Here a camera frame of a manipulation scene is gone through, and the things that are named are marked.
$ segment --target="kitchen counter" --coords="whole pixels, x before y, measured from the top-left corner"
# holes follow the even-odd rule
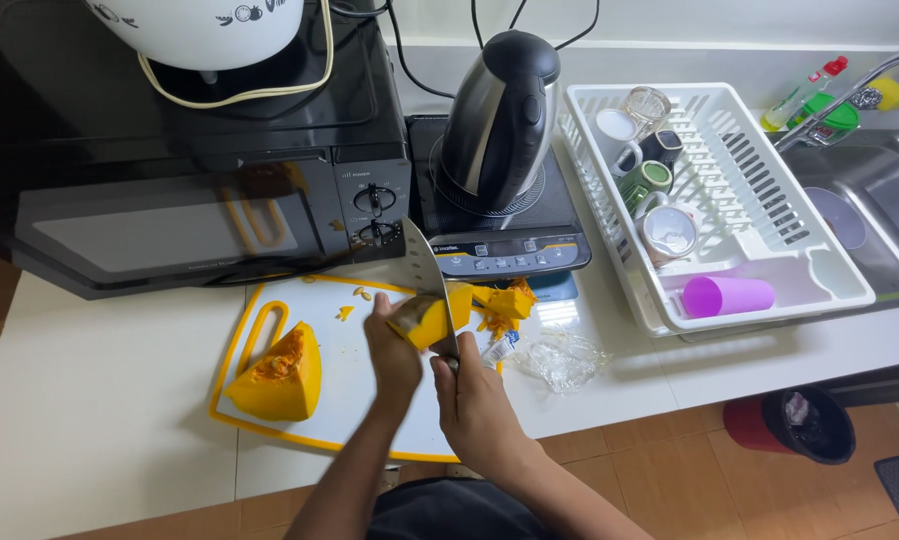
[[[527,433],[554,436],[899,364],[899,309],[688,344],[633,322],[562,143],[593,251],[579,325],[612,353],[561,398],[504,376]],[[407,285],[371,263],[337,275]],[[245,288],[84,301],[24,274],[0,340],[0,538],[45,538],[310,485],[331,455],[211,420],[215,373]],[[522,333],[532,340],[539,321]]]

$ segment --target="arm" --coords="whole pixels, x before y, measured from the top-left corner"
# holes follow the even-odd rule
[[[375,400],[299,510],[285,540],[366,536],[386,456],[422,379],[419,352],[386,325],[395,308],[384,293],[376,295],[363,324],[376,374]]]
[[[432,359],[440,425],[456,456],[563,537],[652,540],[526,436],[506,398],[502,376],[482,366],[471,333],[459,336],[459,346],[458,376],[441,358]]]

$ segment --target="stainless steel kettle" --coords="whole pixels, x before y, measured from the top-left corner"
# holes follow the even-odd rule
[[[469,68],[449,112],[443,171],[480,207],[499,212],[533,184],[549,150],[560,56],[541,37],[507,30]]]

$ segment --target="yellow sponge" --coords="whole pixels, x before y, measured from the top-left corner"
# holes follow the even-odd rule
[[[880,111],[899,109],[899,82],[889,78],[876,79],[869,83],[870,87],[882,92],[882,101],[875,106]]]

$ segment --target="cutting board handle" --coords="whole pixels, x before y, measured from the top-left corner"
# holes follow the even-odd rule
[[[286,328],[286,321],[289,320],[289,306],[286,305],[286,303],[283,301],[273,300],[261,307],[259,309],[259,312],[256,313],[256,320],[252,323],[250,336],[246,338],[246,344],[243,345],[243,352],[239,356],[239,364],[236,365],[237,377],[243,374],[243,372],[246,371],[246,368],[250,366],[250,357],[252,356],[252,350],[256,347],[256,339],[259,338],[259,333],[263,330],[263,325],[266,323],[266,318],[273,310],[279,310],[281,312],[281,315],[275,323],[273,343],[270,344],[270,347],[275,345],[275,343],[282,338],[283,330]]]

